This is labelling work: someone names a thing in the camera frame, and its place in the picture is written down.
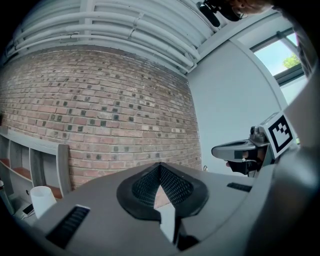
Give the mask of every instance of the sky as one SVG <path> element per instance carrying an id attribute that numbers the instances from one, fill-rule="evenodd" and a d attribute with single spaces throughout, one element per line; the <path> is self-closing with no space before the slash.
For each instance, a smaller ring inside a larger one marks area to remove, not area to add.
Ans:
<path id="1" fill-rule="evenodd" d="M 295 34 L 288 36 L 288 39 L 297 45 Z M 283 65 L 286 58 L 291 57 L 292 52 L 286 47 L 282 41 L 276 41 L 265 48 L 262 48 L 254 53 L 262 63 L 268 68 L 274 76 L 282 71 L 287 70 Z"/>

